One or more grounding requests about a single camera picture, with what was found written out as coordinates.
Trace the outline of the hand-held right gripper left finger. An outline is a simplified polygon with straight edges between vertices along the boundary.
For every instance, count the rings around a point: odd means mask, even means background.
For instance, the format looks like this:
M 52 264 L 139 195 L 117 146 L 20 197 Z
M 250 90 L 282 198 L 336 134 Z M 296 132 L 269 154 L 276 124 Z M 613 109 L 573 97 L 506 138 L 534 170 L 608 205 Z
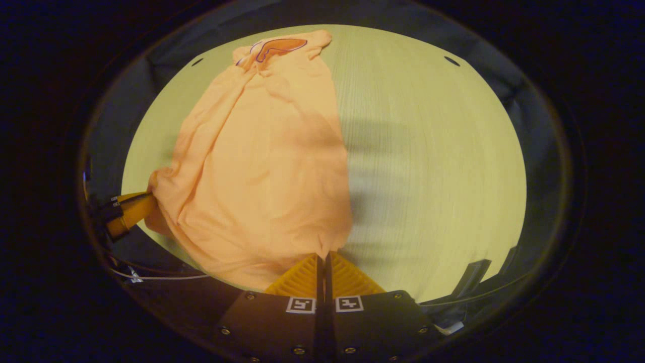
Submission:
M 288 270 L 265 292 L 242 292 L 217 322 L 216 342 L 237 362 L 316 361 L 318 255 Z

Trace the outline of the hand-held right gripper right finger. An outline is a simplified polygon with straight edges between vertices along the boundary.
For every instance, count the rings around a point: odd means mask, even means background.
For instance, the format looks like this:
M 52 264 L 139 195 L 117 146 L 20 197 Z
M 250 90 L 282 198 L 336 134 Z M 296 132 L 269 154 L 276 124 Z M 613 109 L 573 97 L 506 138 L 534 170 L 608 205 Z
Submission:
M 444 340 L 405 291 L 387 291 L 340 253 L 325 261 L 325 359 L 420 361 Z

